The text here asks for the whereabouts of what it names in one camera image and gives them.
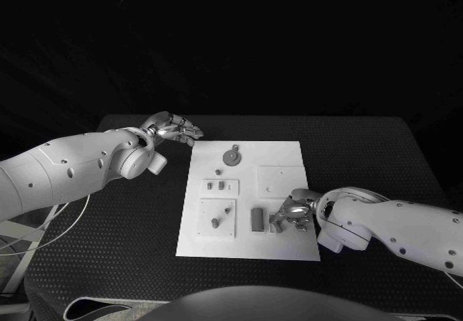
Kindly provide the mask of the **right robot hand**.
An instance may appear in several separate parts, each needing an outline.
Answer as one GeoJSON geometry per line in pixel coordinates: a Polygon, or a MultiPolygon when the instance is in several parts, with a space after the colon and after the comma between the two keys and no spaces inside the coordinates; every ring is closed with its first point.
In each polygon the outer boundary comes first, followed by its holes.
{"type": "Polygon", "coordinates": [[[321,193],[308,189],[293,189],[287,196],[278,211],[269,216],[269,225],[275,233],[284,231],[282,222],[291,224],[297,231],[307,231],[307,224],[316,214],[316,208],[321,193]]]}

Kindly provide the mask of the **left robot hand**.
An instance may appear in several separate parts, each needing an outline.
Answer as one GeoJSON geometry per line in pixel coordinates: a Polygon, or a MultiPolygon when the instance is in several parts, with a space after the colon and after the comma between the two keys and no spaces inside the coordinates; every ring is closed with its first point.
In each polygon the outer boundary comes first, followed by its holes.
{"type": "Polygon", "coordinates": [[[203,131],[183,117],[167,111],[157,112],[144,121],[141,128],[153,137],[154,143],[170,140],[193,146],[197,139],[203,137],[203,131]]]}

